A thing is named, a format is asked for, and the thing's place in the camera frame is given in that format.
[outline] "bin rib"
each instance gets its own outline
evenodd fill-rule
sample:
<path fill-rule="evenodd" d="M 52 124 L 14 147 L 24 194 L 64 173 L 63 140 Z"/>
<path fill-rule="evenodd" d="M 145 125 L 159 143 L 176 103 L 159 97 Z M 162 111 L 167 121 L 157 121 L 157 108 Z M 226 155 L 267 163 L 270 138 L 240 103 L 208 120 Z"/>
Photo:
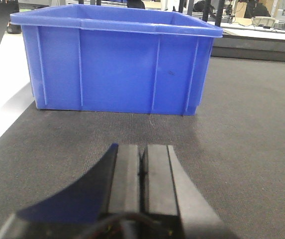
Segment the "bin rib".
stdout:
<path fill-rule="evenodd" d="M 188 94 L 187 94 L 187 102 L 186 102 L 186 107 L 185 107 L 185 111 L 184 111 L 183 115 L 188 111 L 188 107 L 189 107 L 190 94 L 191 94 L 191 87 L 192 87 L 192 82 L 193 82 L 193 78 L 194 78 L 194 70 L 195 70 L 195 64 L 196 64 L 197 50 L 198 50 L 198 37 L 196 38 L 196 45 L 195 45 L 195 51 L 194 51 L 194 59 L 193 59 L 191 77 L 190 77 L 189 88 L 188 88 Z"/>
<path fill-rule="evenodd" d="M 158 37 L 158 48 L 157 48 L 156 67 L 155 67 L 155 73 L 154 73 L 154 84 L 153 84 L 153 94 L 152 94 L 151 112 L 153 112 L 153 109 L 154 109 L 154 101 L 155 101 L 155 98 L 156 98 L 157 77 L 158 77 L 158 65 L 159 65 L 159 54 L 160 54 L 160 36 Z"/>
<path fill-rule="evenodd" d="M 47 99 L 47 94 L 46 94 L 46 86 L 45 86 L 44 67 L 43 67 L 42 47 L 41 47 L 41 41 L 40 41 L 40 37 L 39 37 L 39 26 L 37 26 L 37 27 L 36 27 L 36 37 L 37 37 L 37 45 L 38 45 L 39 62 L 40 62 L 41 75 L 42 75 L 42 84 L 43 84 L 44 102 L 45 102 L 45 105 L 48 105 L 48 99 Z"/>
<path fill-rule="evenodd" d="M 82 70 L 82 48 L 81 48 L 81 29 L 78 31 L 78 64 L 79 64 L 79 84 L 81 91 L 81 107 L 84 106 L 83 96 L 83 70 Z"/>

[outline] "gray carpet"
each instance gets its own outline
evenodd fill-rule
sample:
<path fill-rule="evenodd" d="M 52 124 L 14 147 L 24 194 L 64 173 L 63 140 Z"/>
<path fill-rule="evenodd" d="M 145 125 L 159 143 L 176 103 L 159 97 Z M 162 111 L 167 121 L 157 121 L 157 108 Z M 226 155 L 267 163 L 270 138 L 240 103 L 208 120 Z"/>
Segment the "gray carpet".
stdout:
<path fill-rule="evenodd" d="M 172 144 L 238 236 L 285 238 L 285 63 L 212 58 L 195 117 L 32 104 L 0 138 L 0 227 L 84 174 L 112 142 Z"/>

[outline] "desk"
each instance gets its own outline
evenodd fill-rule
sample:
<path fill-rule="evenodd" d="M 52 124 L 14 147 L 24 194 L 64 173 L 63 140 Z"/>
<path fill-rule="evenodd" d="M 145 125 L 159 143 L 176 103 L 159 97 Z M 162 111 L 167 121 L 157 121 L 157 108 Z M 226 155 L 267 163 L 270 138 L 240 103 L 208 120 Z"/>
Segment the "desk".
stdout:
<path fill-rule="evenodd" d="M 32 104 L 0 138 L 0 227 L 84 174 L 112 142 L 172 144 L 231 230 L 285 238 L 285 63 L 212 58 L 194 117 Z"/>

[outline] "black metal frame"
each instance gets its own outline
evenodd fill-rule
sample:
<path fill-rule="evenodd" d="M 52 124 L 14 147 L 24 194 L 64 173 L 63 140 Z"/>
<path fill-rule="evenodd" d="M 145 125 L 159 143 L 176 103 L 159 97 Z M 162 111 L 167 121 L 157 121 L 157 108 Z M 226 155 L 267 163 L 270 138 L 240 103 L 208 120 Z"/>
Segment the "black metal frame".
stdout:
<path fill-rule="evenodd" d="M 79 4 L 84 4 L 84 0 L 78 0 Z M 91 4 L 94 5 L 95 4 L 95 0 L 91 0 Z M 101 0 L 96 0 L 96 4 L 97 5 L 101 5 Z M 194 4 L 194 0 L 190 0 L 189 1 L 189 5 L 193 5 Z M 204 11 L 203 11 L 203 17 L 202 20 L 203 21 L 207 21 L 208 20 L 208 14 L 209 14 L 209 6 L 211 4 L 211 0 L 205 0 L 205 5 L 204 5 Z M 215 19 L 215 26 L 220 26 L 221 25 L 221 21 L 222 21 L 222 15 L 223 15 L 223 9 L 224 9 L 224 4 L 225 4 L 225 0 L 219 0 L 218 2 L 218 7 L 217 7 L 217 12 L 216 12 L 216 19 Z M 179 3 L 179 12 L 183 12 L 183 6 L 184 6 L 184 0 L 180 0 Z M 192 9 L 190 8 L 188 9 L 188 15 L 192 15 Z"/>

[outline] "black cable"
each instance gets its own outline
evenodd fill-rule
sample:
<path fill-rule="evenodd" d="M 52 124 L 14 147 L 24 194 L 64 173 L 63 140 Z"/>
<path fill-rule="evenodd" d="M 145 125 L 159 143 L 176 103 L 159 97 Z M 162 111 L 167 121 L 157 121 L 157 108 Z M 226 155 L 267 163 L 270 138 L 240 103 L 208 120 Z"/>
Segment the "black cable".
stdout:
<path fill-rule="evenodd" d="M 169 231 L 161 227 L 159 224 L 155 223 L 150 217 L 140 214 L 140 213 L 121 213 L 109 216 L 105 219 L 102 219 L 95 223 L 94 225 L 89 226 L 87 229 L 82 231 L 78 236 L 74 237 L 74 239 L 88 239 L 89 237 L 95 235 L 96 233 L 104 230 L 106 227 L 113 225 L 115 223 L 119 223 L 122 220 L 132 220 L 136 222 L 141 222 L 153 230 L 155 230 L 159 234 L 159 238 L 167 238 L 169 235 Z"/>

